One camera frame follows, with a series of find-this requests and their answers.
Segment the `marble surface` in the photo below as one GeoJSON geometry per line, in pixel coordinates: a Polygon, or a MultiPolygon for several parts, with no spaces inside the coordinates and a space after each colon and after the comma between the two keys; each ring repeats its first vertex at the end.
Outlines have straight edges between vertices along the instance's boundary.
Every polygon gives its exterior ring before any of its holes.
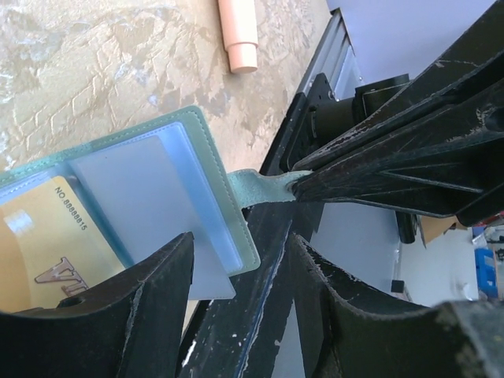
{"type": "Polygon", "coordinates": [[[257,0],[259,70],[229,73],[217,0],[0,0],[0,169],[201,106],[228,171],[258,168],[328,19],[257,0]]]}

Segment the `white wall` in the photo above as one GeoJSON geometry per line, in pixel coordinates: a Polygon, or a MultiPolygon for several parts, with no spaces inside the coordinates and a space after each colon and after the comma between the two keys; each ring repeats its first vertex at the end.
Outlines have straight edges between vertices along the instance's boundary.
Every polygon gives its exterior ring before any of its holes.
{"type": "Polygon", "coordinates": [[[309,243],[341,269],[390,293],[399,248],[394,211],[357,203],[328,203],[309,243]]]}
{"type": "Polygon", "coordinates": [[[472,231],[450,230],[424,248],[420,236],[414,244],[403,245],[400,277],[411,299],[424,306],[464,300],[459,290],[469,284],[466,294],[478,298],[472,231]]]}
{"type": "Polygon", "coordinates": [[[282,342],[276,355],[272,378],[305,378],[302,360],[301,342],[299,341],[298,318],[292,302],[291,311],[285,325],[282,342]]]}
{"type": "Polygon", "coordinates": [[[366,83],[426,69],[494,0],[328,0],[341,8],[366,83]]]}

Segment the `blue object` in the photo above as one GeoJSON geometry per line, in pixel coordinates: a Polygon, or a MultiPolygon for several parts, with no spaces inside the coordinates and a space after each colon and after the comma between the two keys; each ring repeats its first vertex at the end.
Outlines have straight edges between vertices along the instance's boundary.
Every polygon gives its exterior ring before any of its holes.
{"type": "Polygon", "coordinates": [[[477,248],[474,251],[476,259],[476,277],[478,279],[478,288],[490,298],[497,298],[497,275],[494,265],[494,252],[486,248],[477,248]],[[487,264],[490,258],[492,265],[487,264]]]}
{"type": "Polygon", "coordinates": [[[484,231],[485,231],[485,227],[484,226],[473,227],[472,228],[472,237],[476,238],[478,235],[483,234],[484,231]]]}

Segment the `wallet strap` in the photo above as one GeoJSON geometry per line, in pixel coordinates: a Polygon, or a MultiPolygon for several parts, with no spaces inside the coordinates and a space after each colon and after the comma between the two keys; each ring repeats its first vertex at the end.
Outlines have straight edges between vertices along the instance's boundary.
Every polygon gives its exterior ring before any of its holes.
{"type": "Polygon", "coordinates": [[[291,186],[311,171],[288,172],[279,176],[263,176],[255,169],[228,173],[228,180],[241,209],[265,202],[295,201],[291,186]]]}

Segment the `black metal frame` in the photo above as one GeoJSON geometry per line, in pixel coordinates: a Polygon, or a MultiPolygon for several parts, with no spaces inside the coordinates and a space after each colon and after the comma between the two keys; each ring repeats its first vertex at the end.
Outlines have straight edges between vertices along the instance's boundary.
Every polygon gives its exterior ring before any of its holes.
{"type": "MultiPolygon", "coordinates": [[[[324,74],[320,74],[313,83],[313,89],[317,88],[315,83],[327,83],[324,74]]],[[[381,106],[389,101],[394,95],[400,92],[410,81],[408,74],[381,80],[377,83],[366,84],[355,88],[355,96],[342,101],[335,101],[334,98],[313,102],[310,106],[311,124],[303,125],[305,134],[312,144],[309,149],[302,148],[297,159],[289,164],[293,167],[296,163],[308,156],[317,147],[321,147],[332,140],[338,138],[356,124],[360,124],[366,118],[371,117],[381,106]]],[[[411,244],[415,241],[417,234],[417,216],[410,213],[395,212],[399,236],[402,243],[411,244]]]]}
{"type": "MultiPolygon", "coordinates": [[[[311,125],[306,118],[310,99],[331,98],[330,84],[337,81],[346,53],[342,51],[349,45],[341,15],[336,12],[287,110],[260,174],[284,173],[289,164],[286,151],[296,156],[303,147],[310,147],[307,134],[302,130],[311,125]],[[314,85],[320,73],[325,74],[328,82],[314,85]]],[[[234,299],[200,302],[181,344],[177,377],[271,376],[279,350],[277,341],[283,338],[293,301],[284,254],[287,236],[296,232],[309,240],[318,229],[323,208],[322,203],[291,202],[261,204],[244,210],[261,256],[261,266],[253,272],[232,277],[236,290],[234,299]]]]}
{"type": "Polygon", "coordinates": [[[287,247],[307,377],[501,376],[502,305],[423,308],[324,260],[302,237],[287,247]]]}
{"type": "Polygon", "coordinates": [[[299,201],[360,202],[472,225],[504,209],[504,2],[355,128],[295,165],[299,201]]]}

